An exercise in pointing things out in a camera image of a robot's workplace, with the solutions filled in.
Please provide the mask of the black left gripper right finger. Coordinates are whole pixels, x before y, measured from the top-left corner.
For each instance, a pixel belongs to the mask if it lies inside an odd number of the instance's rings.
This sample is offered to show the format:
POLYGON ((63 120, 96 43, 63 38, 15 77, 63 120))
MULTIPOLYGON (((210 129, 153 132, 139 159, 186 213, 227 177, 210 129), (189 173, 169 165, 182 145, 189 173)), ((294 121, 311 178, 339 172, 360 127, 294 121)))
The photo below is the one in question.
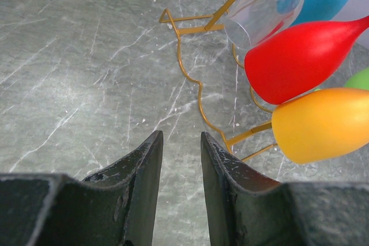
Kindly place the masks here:
POLYGON ((367 245, 368 184, 273 180, 201 134, 212 245, 367 245))

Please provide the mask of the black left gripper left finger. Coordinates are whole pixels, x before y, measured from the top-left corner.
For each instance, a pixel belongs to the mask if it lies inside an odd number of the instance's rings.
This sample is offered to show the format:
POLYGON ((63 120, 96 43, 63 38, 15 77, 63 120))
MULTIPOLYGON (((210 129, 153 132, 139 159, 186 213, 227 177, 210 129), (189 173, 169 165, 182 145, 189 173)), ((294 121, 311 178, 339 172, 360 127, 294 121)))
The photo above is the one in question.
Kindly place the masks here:
POLYGON ((163 133, 78 181, 61 173, 1 174, 2 245, 151 245, 163 133))

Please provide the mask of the green wine glass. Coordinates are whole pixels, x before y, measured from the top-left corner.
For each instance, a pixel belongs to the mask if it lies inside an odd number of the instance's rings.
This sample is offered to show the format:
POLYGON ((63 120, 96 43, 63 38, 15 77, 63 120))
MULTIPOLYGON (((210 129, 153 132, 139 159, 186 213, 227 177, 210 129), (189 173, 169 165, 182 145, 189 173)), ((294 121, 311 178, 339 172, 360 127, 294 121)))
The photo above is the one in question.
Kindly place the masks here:
POLYGON ((350 78, 348 78, 345 81, 345 84, 325 85, 324 83, 321 83, 317 87, 315 87, 312 91, 316 92, 321 89, 328 89, 328 88, 354 88, 354 89, 368 90, 368 67, 350 76, 350 78))

